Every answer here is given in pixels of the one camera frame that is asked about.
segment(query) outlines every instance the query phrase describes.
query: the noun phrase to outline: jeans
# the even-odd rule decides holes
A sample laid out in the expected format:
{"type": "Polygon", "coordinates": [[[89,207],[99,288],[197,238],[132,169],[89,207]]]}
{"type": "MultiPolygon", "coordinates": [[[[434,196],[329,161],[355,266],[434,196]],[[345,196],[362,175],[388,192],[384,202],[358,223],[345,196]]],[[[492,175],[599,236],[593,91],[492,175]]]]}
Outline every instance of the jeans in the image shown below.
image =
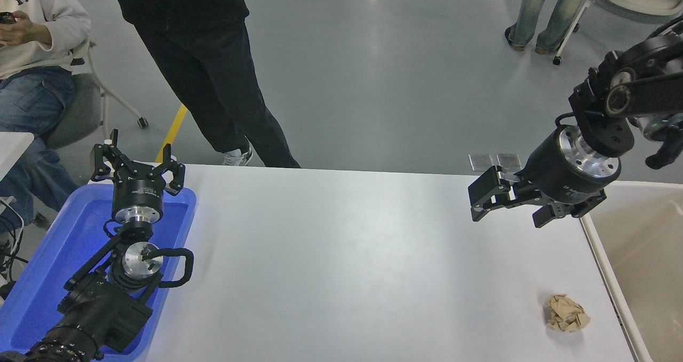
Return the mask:
{"type": "MultiPolygon", "coordinates": [[[[513,24],[508,38],[514,46],[525,46],[536,31],[538,15],[546,0],[522,0],[517,22],[513,24]]],[[[548,27],[538,34],[538,50],[555,51],[559,48],[569,31],[576,12],[581,9],[583,0],[557,0],[548,27]]]]}
{"type": "Polygon", "coordinates": [[[300,167],[266,107],[244,23],[202,32],[136,29],[214,150],[244,152],[251,142],[267,167],[300,167]]]}
{"type": "MultiPolygon", "coordinates": [[[[32,195],[59,211],[77,188],[59,164],[57,153],[46,148],[41,139],[42,134],[59,122],[64,107],[70,104],[73,96],[71,73],[61,67],[29,68],[0,81],[0,131],[34,134],[29,148],[0,181],[0,196],[17,199],[10,206],[25,224],[34,219],[32,195]]],[[[5,209],[2,216],[19,228],[19,219],[9,209],[5,209]]],[[[6,231],[5,226],[0,224],[0,233],[3,231],[6,231]]]]}

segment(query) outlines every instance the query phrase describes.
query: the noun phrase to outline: plastic tray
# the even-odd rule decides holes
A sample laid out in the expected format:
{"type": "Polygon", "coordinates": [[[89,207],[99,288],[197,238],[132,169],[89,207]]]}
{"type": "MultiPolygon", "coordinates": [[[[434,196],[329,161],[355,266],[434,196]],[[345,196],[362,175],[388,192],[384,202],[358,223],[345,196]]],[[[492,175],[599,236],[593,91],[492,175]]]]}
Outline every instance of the plastic tray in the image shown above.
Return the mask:
{"type": "MultiPolygon", "coordinates": [[[[65,282],[109,240],[102,226],[112,214],[112,196],[111,184],[84,185],[69,196],[0,308],[0,351],[27,352],[61,320],[57,306],[66,296],[65,282]]],[[[177,196],[164,194],[164,215],[154,224],[149,242],[159,248],[182,247],[195,215],[196,201],[195,193],[189,189],[183,189],[177,196]]],[[[164,260],[164,280],[173,279],[176,265],[178,258],[164,260]]],[[[152,294],[147,306],[154,313],[122,354],[102,348],[105,360],[135,360],[144,351],[168,291],[157,289],[152,294]]]]}

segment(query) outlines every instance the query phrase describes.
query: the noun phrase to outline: black jacket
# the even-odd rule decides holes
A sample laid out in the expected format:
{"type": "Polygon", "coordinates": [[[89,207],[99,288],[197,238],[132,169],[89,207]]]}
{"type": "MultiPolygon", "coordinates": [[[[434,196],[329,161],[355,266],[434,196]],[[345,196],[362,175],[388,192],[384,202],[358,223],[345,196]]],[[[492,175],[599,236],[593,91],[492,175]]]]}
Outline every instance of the black jacket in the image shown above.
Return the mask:
{"type": "Polygon", "coordinates": [[[242,23],[244,0],[118,0],[124,19],[140,28],[194,31],[242,23]]]}

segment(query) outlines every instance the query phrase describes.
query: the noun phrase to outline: yellow floor line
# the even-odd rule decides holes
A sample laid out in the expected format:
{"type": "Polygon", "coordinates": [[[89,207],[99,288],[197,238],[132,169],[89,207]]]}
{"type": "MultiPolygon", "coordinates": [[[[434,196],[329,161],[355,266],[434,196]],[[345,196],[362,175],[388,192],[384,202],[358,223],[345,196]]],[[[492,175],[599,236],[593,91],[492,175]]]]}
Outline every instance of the yellow floor line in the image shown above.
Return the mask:
{"type": "Polygon", "coordinates": [[[182,125],[182,121],[185,119],[185,114],[187,114],[187,108],[185,105],[181,104],[178,112],[176,113],[176,118],[173,119],[173,123],[171,123],[171,128],[169,128],[168,133],[166,133],[164,143],[162,143],[161,148],[159,148],[159,153],[156,155],[155,162],[160,163],[163,160],[164,146],[166,143],[173,144],[173,141],[176,139],[176,135],[178,135],[178,130],[180,130],[180,126],[182,125]]]}

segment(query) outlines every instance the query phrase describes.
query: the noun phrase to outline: beige bin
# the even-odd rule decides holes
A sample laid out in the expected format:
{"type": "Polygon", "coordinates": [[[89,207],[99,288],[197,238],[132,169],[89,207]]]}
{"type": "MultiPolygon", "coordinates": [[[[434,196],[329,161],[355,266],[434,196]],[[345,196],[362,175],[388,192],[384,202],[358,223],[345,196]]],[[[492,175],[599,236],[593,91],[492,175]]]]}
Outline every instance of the beige bin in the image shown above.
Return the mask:
{"type": "Polygon", "coordinates": [[[683,360],[683,185],[614,182],[605,192],[607,200],[582,221],[627,337],[639,360],[679,362],[683,360]]]}

